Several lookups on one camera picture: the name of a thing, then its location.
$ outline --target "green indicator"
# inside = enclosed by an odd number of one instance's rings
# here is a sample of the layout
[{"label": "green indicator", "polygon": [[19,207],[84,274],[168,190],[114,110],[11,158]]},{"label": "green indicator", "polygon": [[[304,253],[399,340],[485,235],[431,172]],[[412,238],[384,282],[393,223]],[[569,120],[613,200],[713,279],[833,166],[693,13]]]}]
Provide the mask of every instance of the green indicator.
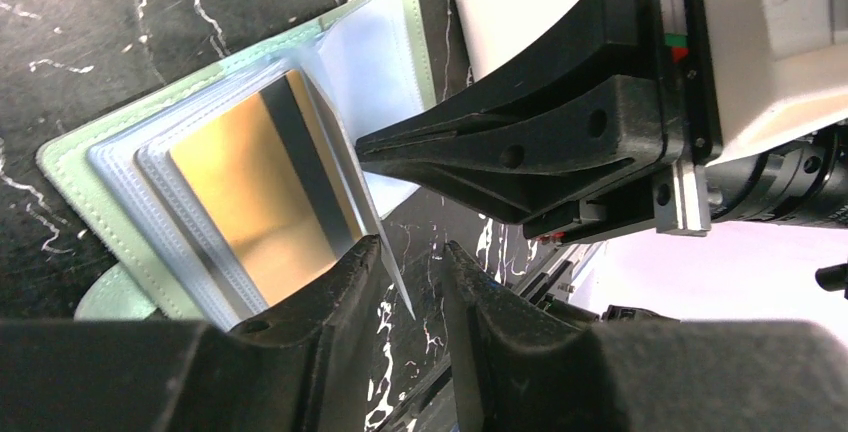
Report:
[{"label": "green indicator", "polygon": [[669,47],[683,47],[684,49],[688,47],[686,45],[686,36],[677,34],[665,34],[665,45]]}]

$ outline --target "black stripe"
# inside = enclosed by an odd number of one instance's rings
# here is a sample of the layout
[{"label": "black stripe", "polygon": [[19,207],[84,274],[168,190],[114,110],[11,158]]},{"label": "black stripe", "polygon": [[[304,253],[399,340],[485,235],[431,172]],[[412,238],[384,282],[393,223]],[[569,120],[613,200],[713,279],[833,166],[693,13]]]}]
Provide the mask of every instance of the black stripe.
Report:
[{"label": "black stripe", "polygon": [[280,78],[260,95],[330,248],[341,257],[353,245],[353,237],[288,80]]}]

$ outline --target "white wall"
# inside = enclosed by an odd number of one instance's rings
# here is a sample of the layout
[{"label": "white wall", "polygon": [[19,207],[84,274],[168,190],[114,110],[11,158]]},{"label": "white wall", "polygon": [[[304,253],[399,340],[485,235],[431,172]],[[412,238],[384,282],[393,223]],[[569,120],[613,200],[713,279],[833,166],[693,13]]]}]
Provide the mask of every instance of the white wall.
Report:
[{"label": "white wall", "polygon": [[703,239],[646,231],[610,241],[573,302],[681,319],[811,320],[848,344],[848,300],[814,278],[846,260],[848,230],[731,222]]}]

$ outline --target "black marble surface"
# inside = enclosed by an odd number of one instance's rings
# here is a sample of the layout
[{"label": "black marble surface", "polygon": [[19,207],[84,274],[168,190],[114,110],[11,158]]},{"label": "black marble surface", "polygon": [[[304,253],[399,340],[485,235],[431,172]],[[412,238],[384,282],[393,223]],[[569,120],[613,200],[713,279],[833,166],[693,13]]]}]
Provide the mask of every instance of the black marble surface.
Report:
[{"label": "black marble surface", "polygon": [[[346,0],[0,0],[0,317],[71,317],[115,259],[35,165],[43,143],[279,34]],[[470,83],[453,0],[421,0],[438,98]],[[371,428],[444,357],[438,281],[445,239],[500,278],[535,249],[520,230],[419,191],[386,220],[415,302],[386,282],[375,350]]]}]

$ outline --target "stitching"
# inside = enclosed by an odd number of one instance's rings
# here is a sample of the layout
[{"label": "stitching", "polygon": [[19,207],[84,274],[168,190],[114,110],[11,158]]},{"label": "stitching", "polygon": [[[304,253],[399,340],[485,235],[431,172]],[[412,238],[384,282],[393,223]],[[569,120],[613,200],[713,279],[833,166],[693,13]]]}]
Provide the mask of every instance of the stitching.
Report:
[{"label": "stitching", "polygon": [[[427,83],[430,85],[430,87],[432,87],[433,86],[433,71],[430,68],[430,51],[427,49],[427,40],[424,38],[424,24],[423,24],[423,20],[422,20],[422,17],[421,17],[421,3],[418,0],[413,0],[410,5],[412,6],[412,10],[413,10],[413,14],[412,14],[413,15],[413,22],[416,25],[415,35],[418,37],[418,44],[420,45],[420,48],[421,48],[421,53],[420,53],[420,59],[421,59],[421,64],[422,64],[421,68],[424,69],[423,72],[424,72],[425,79],[427,79],[426,80]],[[424,100],[423,94],[421,94],[421,100],[422,100],[422,109],[423,109],[424,108],[424,106],[423,106],[423,100]]]},{"label": "stitching", "polygon": [[[402,22],[402,25],[403,25],[403,28],[404,28],[404,29],[406,29],[406,28],[407,28],[407,27],[406,27],[406,18],[405,18],[405,17],[404,17],[404,20],[403,20],[403,22]],[[401,47],[400,41],[398,40],[398,36],[397,36],[397,34],[395,33],[395,32],[396,32],[396,31],[395,31],[395,27],[390,27],[390,28],[389,28],[389,31],[390,31],[390,32],[391,32],[391,34],[392,34],[392,41],[393,41],[393,42],[394,42],[394,44],[395,44],[395,52],[396,52],[396,53],[399,53],[399,54],[402,54],[402,52],[400,52],[400,51],[404,50],[404,48],[402,48],[402,47]],[[411,49],[411,44],[407,44],[406,49]],[[411,53],[411,51],[410,51],[410,54],[409,54],[409,58],[410,58],[410,59],[412,59],[412,53]],[[413,94],[413,93],[411,92],[411,90],[412,90],[412,89],[418,90],[418,89],[419,89],[419,87],[418,87],[417,74],[415,73],[415,63],[414,63],[414,60],[411,60],[410,62],[411,62],[411,63],[410,63],[410,64],[408,64],[408,65],[409,65],[409,67],[410,67],[410,68],[412,68],[412,76],[413,76],[413,77],[416,77],[416,80],[414,81],[414,83],[410,84],[410,82],[412,82],[412,81],[410,80],[410,74],[409,74],[409,71],[408,71],[408,70],[407,70],[407,73],[405,73],[405,74],[401,74],[401,75],[403,76],[403,81],[404,81],[404,83],[406,84],[406,90],[407,90],[406,96],[407,96],[407,98],[408,98],[408,99],[411,99],[411,100],[410,100],[411,102],[416,102],[416,103],[418,104],[418,106],[419,106],[419,108],[420,108],[420,110],[418,111],[418,113],[421,113],[421,112],[423,112],[423,111],[424,111],[424,102],[423,102],[423,99],[422,99],[422,97],[421,97],[421,93],[420,93],[420,91],[419,91],[419,93],[416,95],[416,94]]]},{"label": "stitching", "polygon": [[[285,46],[287,44],[291,44],[292,42],[296,41],[297,39],[305,37],[305,36],[309,35],[310,33],[311,33],[311,31],[305,30],[303,32],[299,32],[299,33],[291,35],[286,40],[281,41],[281,43],[267,44],[265,46],[260,45],[260,46],[257,47],[255,52],[251,53],[250,55],[246,55],[244,58],[242,58],[238,61],[233,62],[231,67],[237,68],[237,67],[244,65],[247,62],[255,61],[256,59],[265,55],[268,51],[281,49],[283,46]],[[152,101],[149,104],[149,106],[146,107],[146,109],[159,108],[159,110],[154,112],[154,113],[157,113],[160,110],[162,110],[163,108],[174,104],[178,100],[182,100],[182,99],[186,98],[187,96],[193,94],[194,92],[205,87],[206,85],[217,81],[218,79],[223,77],[225,74],[226,74],[226,71],[220,71],[220,72],[210,76],[209,78],[204,79],[204,80],[194,84],[193,86],[187,88],[183,92],[180,92],[179,94],[177,94],[174,97],[167,97],[167,98],[163,97],[161,99]],[[100,132],[99,134],[95,135],[94,137],[89,137],[86,140],[80,141],[79,143],[74,145],[72,148],[62,152],[61,155],[59,155],[59,157],[56,159],[56,175],[57,175],[57,177],[60,177],[63,180],[63,183],[65,183],[67,181],[68,174],[67,174],[66,169],[64,167],[64,162],[67,160],[68,155],[70,155],[73,152],[76,152],[80,148],[83,148],[83,147],[85,147],[89,144],[99,142],[100,140],[102,140],[106,136],[111,135],[113,132],[123,128],[124,126],[126,126],[126,125],[128,125],[128,124],[130,124],[134,121],[137,121],[138,116],[139,116],[138,112],[129,114],[129,115],[127,115],[126,118],[121,120],[119,123],[109,127],[105,131]],[[139,270],[142,272],[142,274],[144,274],[144,277],[147,278],[147,280],[150,282],[150,285],[155,287],[156,290],[160,293],[161,299],[164,300],[172,308],[172,310],[174,311],[174,315],[177,318],[182,318],[184,316],[183,311],[179,307],[177,307],[177,305],[176,305],[176,303],[174,303],[173,299],[171,297],[169,297],[168,294],[165,293],[162,286],[152,277],[150,270],[141,262],[141,260],[135,254],[132,253],[132,251],[129,249],[127,244],[123,240],[121,240],[120,237],[118,237],[115,234],[115,232],[112,230],[112,228],[109,227],[109,224],[106,223],[106,221],[103,219],[103,217],[94,208],[94,205],[85,197],[85,195],[82,193],[82,191],[79,190],[79,188],[76,185],[74,185],[74,183],[72,181],[67,181],[65,183],[65,185],[69,189],[69,192],[72,195],[76,196],[79,199],[79,201],[81,202],[81,205],[91,214],[92,217],[94,217],[94,220],[102,227],[103,231],[109,236],[109,238],[112,239],[118,247],[120,247],[120,250],[123,253],[125,253],[136,266],[138,266]]]},{"label": "stitching", "polygon": [[[186,224],[186,226],[188,227],[189,232],[192,235],[192,237],[200,244],[200,246],[202,248],[207,249],[207,251],[210,251],[209,252],[210,254],[214,255],[214,257],[212,257],[212,258],[213,258],[213,260],[216,261],[215,265],[218,268],[218,270],[220,271],[220,273],[223,275],[223,278],[233,288],[235,288],[236,291],[239,292],[242,296],[250,297],[250,298],[253,299],[254,302],[258,303],[259,301],[256,298],[256,294],[254,294],[253,291],[249,290],[249,288],[248,288],[249,285],[246,285],[246,284],[243,283],[243,281],[238,280],[237,278],[233,277],[233,272],[230,271],[230,270],[231,269],[238,270],[239,266],[237,266],[237,265],[230,265],[228,267],[221,266],[221,263],[235,264],[235,263],[237,263],[237,261],[234,258],[225,258],[221,255],[221,254],[225,253],[225,252],[223,252],[223,249],[221,247],[226,246],[226,241],[224,241],[223,239],[217,239],[216,238],[216,239],[212,239],[212,240],[215,240],[217,242],[217,245],[213,245],[212,242],[210,242],[210,239],[208,238],[208,236],[213,236],[213,235],[219,234],[218,230],[214,229],[209,224],[206,224],[205,219],[200,219],[200,223],[199,223],[191,215],[191,214],[203,214],[205,212],[201,211],[201,209],[195,207],[193,204],[184,204],[182,197],[177,196],[175,194],[175,192],[171,189],[173,186],[168,183],[168,180],[166,180],[166,178],[163,175],[160,174],[160,171],[157,168],[155,168],[155,166],[153,166],[152,164],[148,164],[146,157],[145,158],[139,157],[139,158],[141,159],[141,160],[139,160],[139,163],[140,163],[140,165],[142,165],[142,168],[147,173],[148,177],[151,179],[151,181],[153,181],[157,185],[157,188],[165,196],[165,200],[168,201],[168,203],[171,205],[171,207],[174,208],[174,211],[177,213],[179,218]],[[170,174],[170,172],[167,172],[167,174],[168,174],[168,179],[173,178],[173,176]],[[255,310],[254,305],[255,304],[252,303],[252,302],[247,302],[248,309],[250,309],[254,313],[258,313],[259,311]]]},{"label": "stitching", "polygon": [[[120,164],[118,163],[118,161],[115,157],[104,157],[104,159],[113,171],[120,169]],[[127,181],[127,183],[122,185],[121,188],[123,188],[127,191],[130,191],[131,193],[138,194],[138,191],[141,190],[141,188],[143,187],[142,179],[140,179],[139,177],[128,177],[128,178],[129,178],[129,180]],[[143,200],[145,207],[147,207],[149,210],[153,210],[153,207],[152,207],[153,198],[152,197],[147,196],[147,197],[144,197],[142,200]],[[164,245],[166,247],[166,251],[170,252],[170,253],[176,252],[175,255],[177,257],[188,256],[185,248],[181,244],[178,243],[178,240],[176,238],[176,234],[174,233],[173,229],[165,227],[165,225],[167,223],[166,222],[167,219],[164,216],[162,216],[161,214],[155,214],[155,217],[154,217],[153,220],[156,222],[156,224],[158,224],[160,229],[167,231],[165,233],[165,237],[166,237],[167,241],[164,242]],[[210,293],[210,291],[208,290],[208,287],[205,287],[202,282],[203,282],[202,280],[195,282],[195,284],[198,284],[197,289],[195,289],[195,294],[202,297],[204,300],[211,301],[211,296],[214,295],[214,292]],[[228,322],[231,323],[232,322],[232,319],[230,317],[228,317],[228,310],[218,311],[217,313],[214,313],[214,314],[210,313],[209,315],[210,315],[211,319],[213,319],[213,320],[217,319],[217,321],[220,321],[221,323],[228,323]],[[232,311],[232,315],[237,316],[238,314],[236,314],[235,311]]]}]

